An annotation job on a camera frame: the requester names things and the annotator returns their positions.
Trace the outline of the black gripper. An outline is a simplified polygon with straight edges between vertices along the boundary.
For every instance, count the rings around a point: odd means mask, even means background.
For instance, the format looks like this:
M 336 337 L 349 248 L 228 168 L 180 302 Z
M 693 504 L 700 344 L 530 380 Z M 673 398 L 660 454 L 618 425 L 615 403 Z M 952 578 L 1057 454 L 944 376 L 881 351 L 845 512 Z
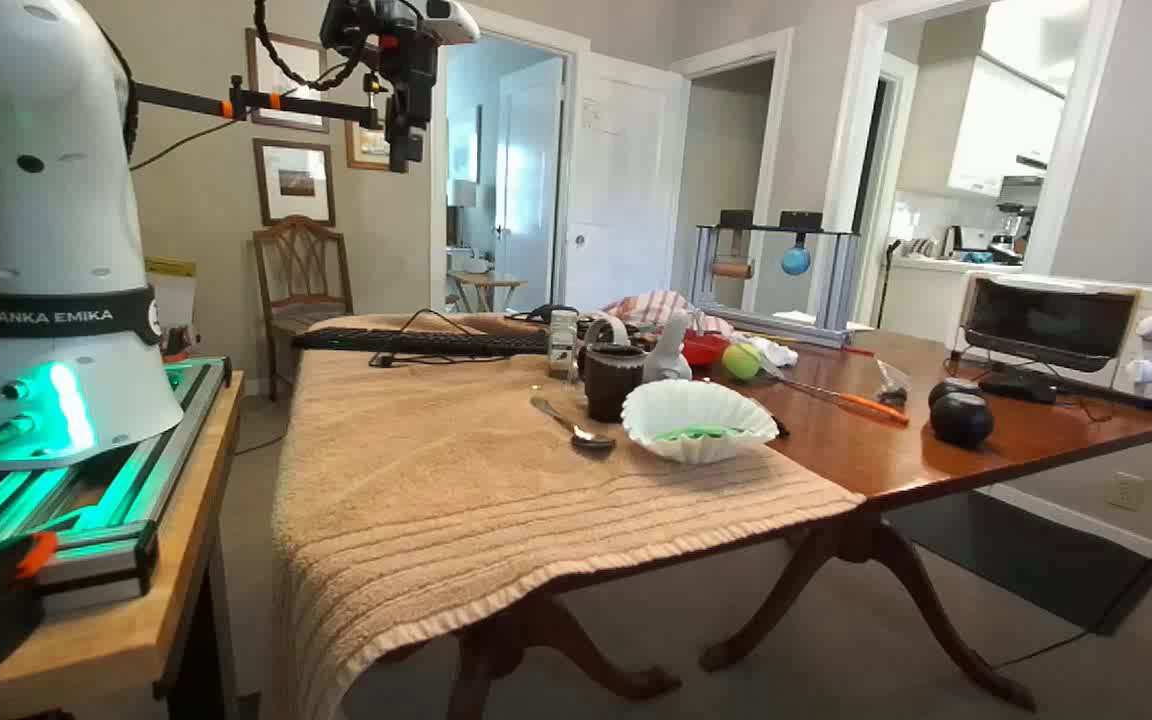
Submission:
M 389 84 L 379 128 L 389 168 L 404 172 L 422 155 L 434 51 L 477 46 L 479 23 L 460 0 L 327 0 L 319 41 Z

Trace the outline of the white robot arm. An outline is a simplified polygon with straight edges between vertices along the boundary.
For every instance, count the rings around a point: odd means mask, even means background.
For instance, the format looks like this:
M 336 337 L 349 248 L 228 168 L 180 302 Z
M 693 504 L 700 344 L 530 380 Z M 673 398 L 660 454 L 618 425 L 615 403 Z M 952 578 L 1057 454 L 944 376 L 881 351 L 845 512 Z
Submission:
M 180 425 L 129 168 L 145 98 L 81 0 L 0 0 L 0 470 Z

